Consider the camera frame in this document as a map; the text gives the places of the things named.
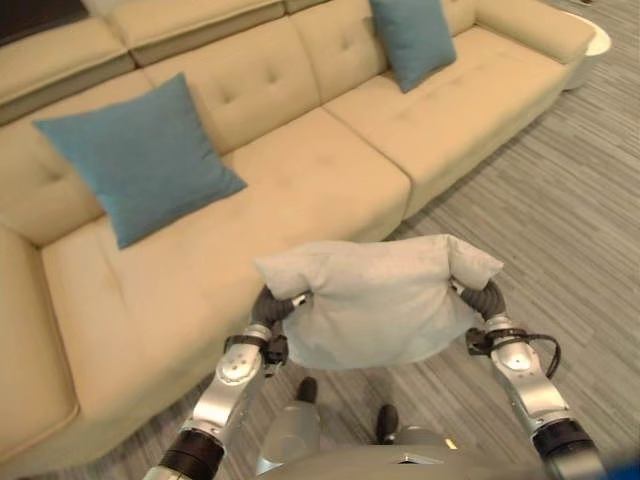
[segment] white pillow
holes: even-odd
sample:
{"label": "white pillow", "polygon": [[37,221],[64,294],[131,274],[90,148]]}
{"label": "white pillow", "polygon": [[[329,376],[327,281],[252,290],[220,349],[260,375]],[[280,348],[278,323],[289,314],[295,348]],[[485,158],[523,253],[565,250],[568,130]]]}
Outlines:
{"label": "white pillow", "polygon": [[311,292],[284,322],[294,362],[323,369],[423,360],[473,323],[453,277],[481,290],[502,262],[450,235],[317,242],[256,260],[278,299]]}

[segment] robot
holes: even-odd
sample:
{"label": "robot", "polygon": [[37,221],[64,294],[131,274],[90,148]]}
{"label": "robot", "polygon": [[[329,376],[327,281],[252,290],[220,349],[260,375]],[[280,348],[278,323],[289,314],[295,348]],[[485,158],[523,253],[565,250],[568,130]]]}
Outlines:
{"label": "robot", "polygon": [[[482,291],[452,282],[460,297],[485,323],[467,331],[468,351],[486,356],[506,391],[514,414],[545,466],[544,471],[503,465],[473,452],[458,450],[447,438],[422,427],[398,429],[391,405],[379,413],[378,445],[320,453],[317,385],[305,379],[295,400],[273,422],[257,463],[264,480],[357,479],[606,479],[597,448],[569,405],[551,382],[560,362],[560,345],[547,335],[530,334],[507,315],[498,286],[490,281]],[[306,297],[282,301],[265,287],[241,335],[231,337],[211,385],[203,393],[173,444],[144,480],[211,480],[246,415],[251,399],[276,367],[286,361],[286,338],[277,325]],[[556,353],[543,371],[532,340],[549,340]]]}

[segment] teal throw pillow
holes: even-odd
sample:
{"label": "teal throw pillow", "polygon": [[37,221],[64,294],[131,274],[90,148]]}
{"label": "teal throw pillow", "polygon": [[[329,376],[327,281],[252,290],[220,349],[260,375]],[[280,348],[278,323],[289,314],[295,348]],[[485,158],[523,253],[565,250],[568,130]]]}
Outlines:
{"label": "teal throw pillow", "polygon": [[247,186],[213,150],[184,74],[131,101],[34,124],[98,197],[120,248]]}
{"label": "teal throw pillow", "polygon": [[455,61],[456,51],[440,0],[369,0],[376,28],[403,92]]}

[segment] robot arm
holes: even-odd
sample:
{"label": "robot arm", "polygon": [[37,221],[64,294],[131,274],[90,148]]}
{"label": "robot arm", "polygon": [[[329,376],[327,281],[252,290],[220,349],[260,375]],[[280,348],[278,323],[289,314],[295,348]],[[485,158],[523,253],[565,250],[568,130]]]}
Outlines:
{"label": "robot arm", "polygon": [[[486,320],[485,329],[467,332],[472,355],[490,357],[498,382],[505,389],[516,417],[544,461],[550,478],[593,480],[606,478],[593,441],[574,419],[569,406],[545,374],[530,335],[507,317],[499,289],[492,282],[481,292],[454,285],[460,296]],[[274,324],[284,319],[304,297],[277,301],[264,289],[242,335],[231,337],[215,377],[191,417],[159,465],[144,480],[211,480],[238,430],[249,404],[270,375],[284,363],[286,339],[274,337]]]}
{"label": "robot arm", "polygon": [[286,361],[286,339],[273,335],[275,323],[304,300],[302,296],[278,301],[263,289],[251,324],[242,335],[227,340],[211,384],[158,466],[149,470],[144,480],[211,480],[215,476],[265,377]]}
{"label": "robot arm", "polygon": [[486,321],[484,330],[467,332],[469,353],[491,359],[494,374],[548,475],[558,480],[606,478],[593,441],[550,380],[560,361],[559,345],[556,342],[556,355],[546,373],[537,352],[529,345],[531,340],[555,339],[517,328],[507,317],[504,300],[493,282],[482,292],[465,291],[455,284],[454,288]]}

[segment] beige sofa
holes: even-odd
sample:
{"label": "beige sofa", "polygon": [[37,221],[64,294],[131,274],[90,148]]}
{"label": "beige sofa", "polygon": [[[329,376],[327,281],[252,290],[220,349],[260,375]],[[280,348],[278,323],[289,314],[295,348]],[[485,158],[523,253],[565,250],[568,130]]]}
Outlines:
{"label": "beige sofa", "polygon": [[[367,0],[317,3],[125,4],[0,49],[0,478],[105,454],[212,369],[254,257],[384,239],[549,108],[592,35],[533,0],[444,0],[458,60],[405,95]],[[181,71],[249,187],[120,251],[31,122]]]}

